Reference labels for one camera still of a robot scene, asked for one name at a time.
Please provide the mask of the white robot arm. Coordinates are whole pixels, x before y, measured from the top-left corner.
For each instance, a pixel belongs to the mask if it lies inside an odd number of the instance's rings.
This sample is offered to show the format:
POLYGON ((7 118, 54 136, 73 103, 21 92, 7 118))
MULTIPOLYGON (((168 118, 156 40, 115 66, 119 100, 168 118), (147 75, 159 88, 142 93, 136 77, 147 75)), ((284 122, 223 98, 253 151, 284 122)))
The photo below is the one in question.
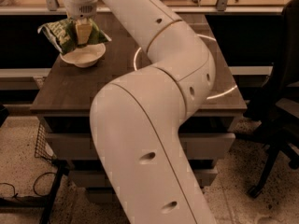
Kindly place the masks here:
POLYGON ((69 15, 103 1, 150 64, 94 97, 97 154, 131 224, 217 224, 178 138, 210 94, 215 63, 193 29, 159 0, 64 0, 69 15))

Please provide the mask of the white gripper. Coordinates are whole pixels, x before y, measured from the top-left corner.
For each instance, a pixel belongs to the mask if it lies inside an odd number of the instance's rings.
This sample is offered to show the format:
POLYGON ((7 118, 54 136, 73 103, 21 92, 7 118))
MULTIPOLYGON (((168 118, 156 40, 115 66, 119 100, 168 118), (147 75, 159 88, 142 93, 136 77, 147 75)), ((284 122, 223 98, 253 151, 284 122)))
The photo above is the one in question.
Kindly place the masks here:
POLYGON ((97 1, 98 0, 64 0, 67 16, 77 20, 75 28, 79 45, 84 45, 89 40, 93 26, 87 18, 93 17, 96 14, 97 1))

